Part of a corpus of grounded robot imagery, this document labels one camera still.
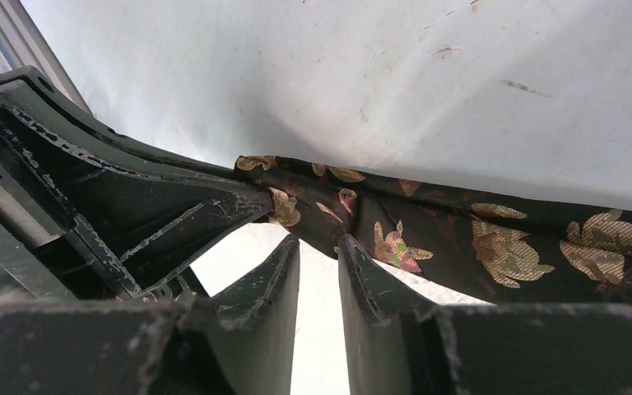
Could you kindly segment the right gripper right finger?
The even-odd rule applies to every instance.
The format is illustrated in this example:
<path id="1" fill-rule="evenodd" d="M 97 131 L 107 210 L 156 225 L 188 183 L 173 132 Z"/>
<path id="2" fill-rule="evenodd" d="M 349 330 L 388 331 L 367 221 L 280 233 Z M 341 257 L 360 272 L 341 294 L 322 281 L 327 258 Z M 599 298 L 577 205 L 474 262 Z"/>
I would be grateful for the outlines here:
<path id="1" fill-rule="evenodd" d="M 632 394 L 632 307 L 440 305 L 338 245 L 354 394 Z"/>

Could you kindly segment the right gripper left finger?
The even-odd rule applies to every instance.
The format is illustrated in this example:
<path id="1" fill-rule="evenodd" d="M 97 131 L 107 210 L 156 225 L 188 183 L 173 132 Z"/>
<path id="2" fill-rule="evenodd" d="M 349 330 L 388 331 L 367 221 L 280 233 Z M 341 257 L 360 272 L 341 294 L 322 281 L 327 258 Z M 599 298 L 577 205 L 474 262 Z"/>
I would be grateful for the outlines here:
<path id="1" fill-rule="evenodd" d="M 0 394 L 287 394 L 300 243 L 187 301 L 0 295 Z"/>

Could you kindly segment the black gold floral tie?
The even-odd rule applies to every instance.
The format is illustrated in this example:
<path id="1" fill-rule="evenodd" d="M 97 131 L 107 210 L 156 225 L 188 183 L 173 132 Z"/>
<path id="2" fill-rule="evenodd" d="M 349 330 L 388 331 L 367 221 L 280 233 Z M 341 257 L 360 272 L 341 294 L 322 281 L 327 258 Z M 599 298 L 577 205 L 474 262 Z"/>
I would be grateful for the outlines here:
<path id="1" fill-rule="evenodd" d="M 375 260 L 492 304 L 632 305 L 632 211 L 396 179 L 278 156 L 234 175 L 267 220 L 330 258 L 351 236 Z"/>

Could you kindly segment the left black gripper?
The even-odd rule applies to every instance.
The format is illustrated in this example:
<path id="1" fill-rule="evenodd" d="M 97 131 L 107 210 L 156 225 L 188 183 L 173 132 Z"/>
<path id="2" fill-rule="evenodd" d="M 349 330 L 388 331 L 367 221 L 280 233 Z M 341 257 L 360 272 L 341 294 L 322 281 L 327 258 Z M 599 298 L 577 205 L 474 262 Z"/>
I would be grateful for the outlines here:
<path id="1" fill-rule="evenodd" d="M 271 209 L 226 168 L 117 134 L 34 67 L 0 74 L 0 292 L 162 292 Z"/>

